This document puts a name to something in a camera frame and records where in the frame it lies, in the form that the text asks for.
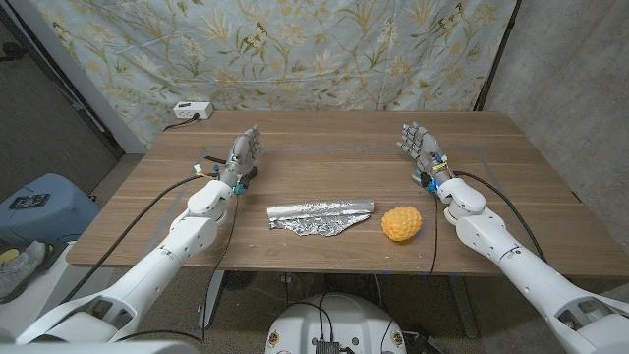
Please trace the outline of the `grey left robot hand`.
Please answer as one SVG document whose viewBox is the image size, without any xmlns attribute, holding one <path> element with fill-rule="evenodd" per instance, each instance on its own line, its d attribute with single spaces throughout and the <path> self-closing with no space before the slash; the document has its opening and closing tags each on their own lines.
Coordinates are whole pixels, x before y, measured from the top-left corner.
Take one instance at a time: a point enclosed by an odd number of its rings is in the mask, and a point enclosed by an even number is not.
<svg viewBox="0 0 629 354">
<path fill-rule="evenodd" d="M 255 161 L 262 149 L 259 126 L 253 125 L 235 140 L 219 173 L 219 180 L 234 188 L 242 178 L 252 179 Z"/>
</svg>

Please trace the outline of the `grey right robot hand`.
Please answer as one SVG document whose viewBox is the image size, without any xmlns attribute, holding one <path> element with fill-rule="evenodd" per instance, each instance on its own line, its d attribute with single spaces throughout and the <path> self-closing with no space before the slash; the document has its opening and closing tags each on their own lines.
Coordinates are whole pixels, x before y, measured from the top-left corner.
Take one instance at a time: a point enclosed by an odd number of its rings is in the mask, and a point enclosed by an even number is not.
<svg viewBox="0 0 629 354">
<path fill-rule="evenodd" d="M 438 187 L 453 177 L 447 165 L 447 155 L 438 141 L 417 122 L 402 126 L 401 141 L 397 146 L 416 162 L 414 177 L 422 187 L 430 184 Z"/>
</svg>

